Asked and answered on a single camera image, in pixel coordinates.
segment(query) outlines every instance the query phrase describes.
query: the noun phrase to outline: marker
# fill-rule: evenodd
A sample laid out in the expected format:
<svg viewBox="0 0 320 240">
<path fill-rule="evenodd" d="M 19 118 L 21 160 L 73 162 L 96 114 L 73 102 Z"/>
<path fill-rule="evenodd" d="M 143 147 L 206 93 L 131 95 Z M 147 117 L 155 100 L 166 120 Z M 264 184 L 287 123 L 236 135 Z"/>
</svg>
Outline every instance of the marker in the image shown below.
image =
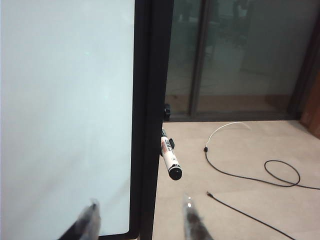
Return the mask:
<svg viewBox="0 0 320 240">
<path fill-rule="evenodd" d="M 174 153 L 171 141 L 169 141 L 165 130 L 161 131 L 161 155 L 164 159 L 166 169 L 168 170 L 170 178 L 173 180 L 179 180 L 182 177 L 182 170 Z"/>
</svg>

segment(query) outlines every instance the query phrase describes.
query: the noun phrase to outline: black frame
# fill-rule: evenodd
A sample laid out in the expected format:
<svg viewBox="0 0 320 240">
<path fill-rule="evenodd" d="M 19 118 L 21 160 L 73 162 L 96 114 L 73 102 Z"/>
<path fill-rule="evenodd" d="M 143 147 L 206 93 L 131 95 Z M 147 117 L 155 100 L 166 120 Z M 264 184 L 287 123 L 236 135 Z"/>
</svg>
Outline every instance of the black frame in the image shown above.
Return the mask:
<svg viewBox="0 0 320 240">
<path fill-rule="evenodd" d="M 290 98 L 287 112 L 270 111 L 233 111 L 223 113 L 219 111 L 197 113 L 201 76 L 204 65 L 208 24 L 211 14 L 211 1 L 201 0 L 197 32 L 196 51 L 192 72 L 191 92 L 188 112 L 186 114 L 173 114 L 171 122 L 209 122 L 209 121 L 267 121 L 267 120 L 297 120 L 301 117 L 300 103 L 306 94 L 306 86 L 312 83 L 310 79 L 312 67 L 320 48 L 320 9 L 306 49 L 303 64 L 297 78 L 294 91 Z"/>
<path fill-rule="evenodd" d="M 172 0 L 135 0 L 129 231 L 101 240 L 152 239 L 172 13 Z"/>
</svg>

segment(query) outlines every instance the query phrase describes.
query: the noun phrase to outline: black cable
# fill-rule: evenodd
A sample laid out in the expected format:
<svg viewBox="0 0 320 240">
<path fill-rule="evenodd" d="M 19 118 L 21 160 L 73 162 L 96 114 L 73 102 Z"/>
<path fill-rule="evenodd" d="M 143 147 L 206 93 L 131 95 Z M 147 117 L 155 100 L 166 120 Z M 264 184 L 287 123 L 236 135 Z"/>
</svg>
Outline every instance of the black cable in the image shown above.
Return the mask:
<svg viewBox="0 0 320 240">
<path fill-rule="evenodd" d="M 257 181 L 257 182 L 261 182 L 261 183 L 265 183 L 265 184 L 270 184 L 270 185 L 274 185 L 274 186 L 278 186 L 278 187 L 284 187 L 284 188 L 290 188 L 290 187 L 293 187 L 293 186 L 298 186 L 298 187 L 306 188 L 306 189 L 320 190 L 319 187 L 305 186 L 305 185 L 299 184 L 299 183 L 300 183 L 300 180 L 301 180 L 300 173 L 298 172 L 297 169 L 295 169 L 292 165 L 290 165 L 289 163 L 287 163 L 287 162 L 285 162 L 285 161 L 281 161 L 281 160 L 268 160 L 268 161 L 266 161 L 266 162 L 264 163 L 264 169 L 266 170 L 266 172 L 267 172 L 268 174 L 270 174 L 270 175 L 271 175 L 272 177 L 274 177 L 275 179 L 278 179 L 279 181 L 282 181 L 282 182 L 287 183 L 287 184 L 290 184 L 290 185 L 282 185 L 282 184 L 278 184 L 278 183 L 274 183 L 274 182 L 270 182 L 270 181 L 265 181 L 265 180 L 262 180 L 262 179 L 254 178 L 254 177 L 235 175 L 235 174 L 232 174 L 232 173 L 228 173 L 228 172 L 222 171 L 222 170 L 216 168 L 216 167 L 209 161 L 209 159 L 208 159 L 208 154 L 207 154 L 207 152 L 208 152 L 208 148 L 207 148 L 207 147 L 204 148 L 204 152 L 205 152 L 205 159 L 206 159 L 207 162 L 211 165 L 211 167 L 213 167 L 213 168 L 214 168 L 215 170 L 217 170 L 218 172 L 220 172 L 220 173 L 222 173 L 222 174 L 225 174 L 225 175 L 228 175 L 228 176 L 231 176 L 231 177 L 253 180 L 253 181 Z M 274 174 L 272 174 L 272 173 L 268 170 L 268 168 L 267 168 L 267 164 L 268 164 L 268 163 L 272 163 L 272 162 L 282 163 L 282 164 L 285 164 L 285 165 L 289 166 L 290 168 L 292 168 L 292 169 L 296 172 L 296 174 L 297 174 L 297 176 L 298 176 L 297 182 L 287 181 L 287 180 L 284 180 L 284 179 L 282 179 L 282 178 L 280 178 L 280 177 L 277 177 L 277 176 L 275 176 Z M 288 237 L 289 239 L 296 240 L 295 238 L 293 238 L 293 237 L 289 236 L 288 234 L 284 233 L 283 231 L 281 231 L 281 230 L 279 230 L 279 229 L 277 229 L 277 228 L 275 228 L 275 227 L 273 227 L 273 226 L 271 226 L 271 225 L 269 225 L 269 224 L 267 224 L 267 223 L 265 223 L 265 222 L 263 222 L 263 221 L 255 218 L 255 217 L 253 217 L 253 216 L 250 216 L 250 215 L 248 215 L 248 214 L 246 214 L 246 213 L 244 213 L 244 212 L 242 212 L 242 211 L 240 211 L 240 210 L 238 210 L 238 209 L 236 209 L 236 208 L 234 208 L 234 207 L 232 207 L 232 206 L 230 206 L 230 205 L 228 205 L 228 204 L 220 201 L 219 199 L 215 198 L 210 192 L 207 191 L 206 194 L 207 194 L 209 197 L 211 197 L 211 198 L 213 198 L 214 200 L 216 200 L 217 202 L 219 202 L 219 203 L 227 206 L 228 208 L 231 208 L 232 210 L 235 210 L 235 211 L 237 211 L 238 213 L 241 213 L 241 214 L 243 214 L 243 215 L 245 215 L 245 216 L 247 216 L 247 217 L 249 217 L 249 218 L 251 218 L 251 219 L 253 219 L 253 220 L 256 220 L 257 222 L 259 222 L 259 223 L 261 223 L 261 224 L 263 224 L 263 225 L 266 225 L 267 227 L 269 227 L 269 228 L 277 231 L 278 233 L 281 233 L 281 234 L 285 235 L 285 236 Z"/>
<path fill-rule="evenodd" d="M 301 180 L 301 177 L 300 177 L 300 174 L 298 172 L 297 169 L 295 169 L 292 165 L 290 165 L 289 163 L 285 162 L 285 161 L 280 161 L 280 160 L 268 160 L 264 163 L 264 169 L 266 170 L 266 172 L 268 174 L 270 174 L 272 177 L 274 177 L 275 179 L 278 179 L 284 183 L 287 183 L 287 184 L 290 184 L 290 185 L 282 185 L 282 184 L 278 184 L 278 183 L 274 183 L 274 182 L 270 182 L 270 181 L 265 181 L 265 180 L 262 180 L 262 179 L 258 179 L 258 178 L 254 178 L 254 177 L 248 177 L 248 176 L 240 176 L 240 175 L 235 175 L 235 174 L 232 174 L 232 173 L 228 173 L 228 172 L 225 172 L 225 171 L 222 171 L 218 168 L 216 168 L 208 159 L 208 155 L 207 155 L 207 152 L 208 152 L 208 148 L 205 147 L 204 148 L 204 152 L 205 152 L 205 159 L 207 160 L 207 162 L 211 165 L 211 167 L 213 167 L 215 170 L 217 170 L 218 172 L 222 173 L 222 174 L 225 174 L 225 175 L 228 175 L 228 176 L 232 176 L 232 177 L 236 177 L 236 178 L 241 178 L 241 179 L 248 179 L 248 180 L 253 180 L 253 181 L 257 181 L 257 182 L 261 182 L 261 183 L 265 183 L 265 184 L 270 184 L 270 185 L 274 185 L 274 186 L 278 186 L 278 187 L 284 187 L 284 188 L 290 188 L 290 187 L 293 187 L 293 186 L 298 186 L 298 187 L 301 187 L 301 188 L 306 188 L 306 189 L 315 189 L 315 190 L 320 190 L 319 187 L 313 187 L 313 186 L 305 186 L 305 185 L 301 185 L 299 184 L 300 183 L 300 180 Z M 267 168 L 267 163 L 271 163 L 271 162 L 277 162 L 277 163 L 282 163 L 282 164 L 285 164 L 287 166 L 289 166 L 290 168 L 292 168 L 297 176 L 298 176 L 298 181 L 297 182 L 291 182 L 291 181 L 287 181 L 287 180 L 284 180 L 280 177 L 277 177 L 275 176 L 274 174 L 272 174 L 268 168 Z"/>
<path fill-rule="evenodd" d="M 249 214 L 246 214 L 245 212 L 240 211 L 240 210 L 238 210 L 238 209 L 236 209 L 236 208 L 234 208 L 234 207 L 232 207 L 232 206 L 224 203 L 223 201 L 220 201 L 219 199 L 215 198 L 210 192 L 207 191 L 206 194 L 207 194 L 209 197 L 211 197 L 211 198 L 213 198 L 214 200 L 216 200 L 217 202 L 219 202 L 219 203 L 227 206 L 228 208 L 231 208 L 232 210 L 235 210 L 235 211 L 237 211 L 238 213 L 241 213 L 241 214 L 243 214 L 243 215 L 245 215 L 245 216 L 247 216 L 247 217 L 249 217 L 249 218 L 251 218 L 251 219 L 253 219 L 253 220 L 255 220 L 255 221 L 257 221 L 257 222 L 259 222 L 259 223 L 261 223 L 261 224 L 263 224 L 263 225 L 266 225 L 267 227 L 269 227 L 269 228 L 277 231 L 278 233 L 281 233 L 281 234 L 285 235 L 285 236 L 286 236 L 287 238 L 289 238 L 289 239 L 296 240 L 296 239 L 293 238 L 292 236 L 289 236 L 288 234 L 284 233 L 283 231 L 281 231 L 281 230 L 279 230 L 279 229 L 277 229 L 277 228 L 275 228 L 275 227 L 273 227 L 273 226 L 271 226 L 271 225 L 269 225 L 269 224 L 267 224 L 267 223 L 265 223 L 265 222 L 263 222 L 263 221 L 255 218 L 255 217 L 253 217 L 253 216 L 250 216 Z"/>
</svg>

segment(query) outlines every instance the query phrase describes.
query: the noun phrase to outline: white cable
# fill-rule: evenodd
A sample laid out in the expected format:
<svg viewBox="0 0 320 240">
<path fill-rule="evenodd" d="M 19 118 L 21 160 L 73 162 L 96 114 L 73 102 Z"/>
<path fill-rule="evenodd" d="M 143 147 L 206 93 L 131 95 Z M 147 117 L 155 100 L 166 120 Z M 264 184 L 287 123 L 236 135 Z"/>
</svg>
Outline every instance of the white cable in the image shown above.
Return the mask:
<svg viewBox="0 0 320 240">
<path fill-rule="evenodd" d="M 208 141 L 207 141 L 206 144 L 205 144 L 205 147 L 206 147 L 206 148 L 208 147 L 208 144 L 209 144 L 209 142 L 210 142 L 211 137 L 212 137 L 216 132 L 218 132 L 220 129 L 222 129 L 222 128 L 226 127 L 226 126 L 232 125 L 232 124 L 242 124 L 242 125 L 245 125 L 248 129 L 252 130 L 251 127 L 249 127 L 247 124 L 245 124 L 245 123 L 242 122 L 242 121 L 234 121 L 234 122 L 227 123 L 227 124 L 225 124 L 225 125 L 217 128 L 216 130 L 214 130 L 214 131 L 211 133 L 211 135 L 210 135 L 209 138 L 208 138 Z"/>
</svg>

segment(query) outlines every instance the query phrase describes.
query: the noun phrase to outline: dark object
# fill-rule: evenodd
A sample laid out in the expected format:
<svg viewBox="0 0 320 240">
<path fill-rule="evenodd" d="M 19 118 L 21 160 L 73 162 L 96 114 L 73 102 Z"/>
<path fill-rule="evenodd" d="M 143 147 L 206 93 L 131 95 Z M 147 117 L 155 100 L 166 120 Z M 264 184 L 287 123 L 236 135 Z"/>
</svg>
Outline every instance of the dark object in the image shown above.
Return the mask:
<svg viewBox="0 0 320 240">
<path fill-rule="evenodd" d="M 170 115 L 171 115 L 171 107 L 170 104 L 164 104 L 164 116 L 163 119 L 165 122 L 170 121 Z"/>
<path fill-rule="evenodd" d="M 169 139 L 169 143 L 170 143 L 172 149 L 175 149 L 175 143 L 174 143 L 174 140 L 172 138 Z"/>
<path fill-rule="evenodd" d="M 243 214 L 243 215 L 245 215 L 245 216 L 247 216 L 247 217 L 249 217 L 249 218 L 251 218 L 251 219 L 253 219 L 253 220 L 255 220 L 255 221 L 257 221 L 257 222 L 259 222 L 259 223 L 261 223 L 261 224 L 263 224 L 263 225 L 266 225 L 267 227 L 269 227 L 269 228 L 277 231 L 278 233 L 281 233 L 281 234 L 285 235 L 285 236 L 286 236 L 287 238 L 289 238 L 289 239 L 296 240 L 296 239 L 293 238 L 292 236 L 289 236 L 288 234 L 284 233 L 283 231 L 281 231 L 281 230 L 279 230 L 279 229 L 277 229 L 277 228 L 275 228 L 275 227 L 273 227 L 273 226 L 271 226 L 271 225 L 269 225 L 269 224 L 267 224 L 267 223 L 265 223 L 265 222 L 263 222 L 263 221 L 255 218 L 255 217 L 253 217 L 253 216 L 250 216 L 249 214 L 246 214 L 246 213 L 244 213 L 243 211 L 240 211 L 240 210 L 238 210 L 238 209 L 236 209 L 236 208 L 234 208 L 234 207 L 232 207 L 232 206 L 224 203 L 223 201 L 220 201 L 219 199 L 215 198 L 210 192 L 207 191 L 206 194 L 207 194 L 210 198 L 216 200 L 218 203 L 221 203 L 221 204 L 227 206 L 228 208 L 231 208 L 232 210 L 235 210 L 236 212 L 238 212 L 238 213 L 240 213 L 240 214 Z"/>
<path fill-rule="evenodd" d="M 313 79 L 310 78 L 313 66 L 317 60 L 317 52 L 320 49 L 320 12 L 318 14 L 317 20 L 315 22 L 312 35 L 305 53 L 303 64 L 299 73 L 299 77 L 294 87 L 290 103 L 288 105 L 287 111 L 293 118 L 299 119 L 301 116 L 301 111 L 299 110 L 300 102 L 302 101 L 306 86 L 308 82 Z"/>
<path fill-rule="evenodd" d="M 186 240 L 213 240 L 208 232 L 191 197 L 183 199 L 184 238 Z"/>
<path fill-rule="evenodd" d="M 210 21 L 211 0 L 202 0 L 199 16 L 198 38 L 196 43 L 194 67 L 192 73 L 192 86 L 189 103 L 189 114 L 192 118 L 196 116 L 199 101 L 199 91 L 201 85 L 201 77 L 203 65 L 206 55 L 206 41 L 208 36 Z"/>
<path fill-rule="evenodd" d="M 305 127 L 309 127 L 313 121 L 318 107 L 320 107 L 320 71 L 318 72 L 315 82 L 311 88 L 311 92 L 305 104 L 300 123 Z"/>
<path fill-rule="evenodd" d="M 173 180 L 177 181 L 182 177 L 182 170 L 180 168 L 177 168 L 177 167 L 169 169 L 169 176 Z"/>
<path fill-rule="evenodd" d="M 141 141 L 143 165 L 142 171 L 138 174 L 142 176 L 142 192 L 140 199 L 140 240 L 151 240 L 154 226 L 154 214 L 158 181 L 159 167 L 159 143 L 164 117 L 164 102 L 166 95 L 166 79 L 169 61 L 169 46 L 172 24 L 174 1 L 172 0 L 141 0 L 135 2 L 135 25 L 137 20 L 140 24 L 139 31 L 143 35 L 141 41 L 134 39 L 134 47 L 139 46 L 136 57 L 142 54 L 143 64 L 137 71 L 145 80 L 146 92 L 142 96 L 147 96 L 144 100 L 146 104 L 136 105 L 136 108 L 145 112 L 142 114 L 145 125 L 140 131 L 144 140 Z"/>
<path fill-rule="evenodd" d="M 309 126 L 310 133 L 320 139 L 320 102 Z"/>
<path fill-rule="evenodd" d="M 228 175 L 228 176 L 231 176 L 231 177 L 236 177 L 236 178 L 240 178 L 240 179 L 248 179 L 248 180 L 253 180 L 253 181 L 257 181 L 257 182 L 261 182 L 261 183 L 265 183 L 265 184 L 270 184 L 270 185 L 274 185 L 274 186 L 278 186 L 278 187 L 284 187 L 284 188 L 290 188 L 290 187 L 293 187 L 293 186 L 298 186 L 298 187 L 301 187 L 301 188 L 306 188 L 306 189 L 315 189 L 315 190 L 320 190 L 320 187 L 313 187 L 313 186 L 305 186 L 305 185 L 301 185 L 299 184 L 300 183 L 300 180 L 301 180 L 301 177 L 300 177 L 300 174 L 298 172 L 297 169 L 295 169 L 295 167 L 293 167 L 292 165 L 290 165 L 289 163 L 287 162 L 284 162 L 284 161 L 280 161 L 280 160 L 268 160 L 264 163 L 264 169 L 266 170 L 266 172 L 268 174 L 270 174 L 272 177 L 274 177 L 275 179 L 281 181 L 281 182 L 284 182 L 284 183 L 287 183 L 289 185 L 282 185 L 282 184 L 277 184 L 277 183 L 274 183 L 274 182 L 270 182 L 270 181 L 265 181 L 265 180 L 262 180 L 262 179 L 258 179 L 258 178 L 254 178 L 254 177 L 248 177 L 248 176 L 241 176 L 241 175 L 235 175 L 235 174 L 232 174 L 232 173 L 228 173 L 228 172 L 225 172 L 225 171 L 222 171 L 218 168 L 216 168 L 208 159 L 208 148 L 207 149 L 204 149 L 205 151 L 205 159 L 207 160 L 207 162 L 211 165 L 211 167 L 213 167 L 215 170 L 217 170 L 218 172 L 222 173 L 222 174 L 225 174 L 225 175 Z M 291 182 L 291 181 L 287 181 L 287 180 L 284 180 L 280 177 L 277 177 L 275 176 L 274 174 L 272 174 L 268 168 L 267 168 L 267 164 L 268 163 L 271 163 L 271 162 L 277 162 L 277 163 L 282 163 L 282 164 L 285 164 L 287 166 L 289 166 L 290 168 L 292 168 L 295 173 L 297 174 L 298 176 L 298 180 L 296 182 Z"/>
<path fill-rule="evenodd" d="M 99 204 L 94 202 L 86 207 L 75 223 L 59 238 L 59 240 L 97 240 L 99 237 L 101 218 Z"/>
</svg>

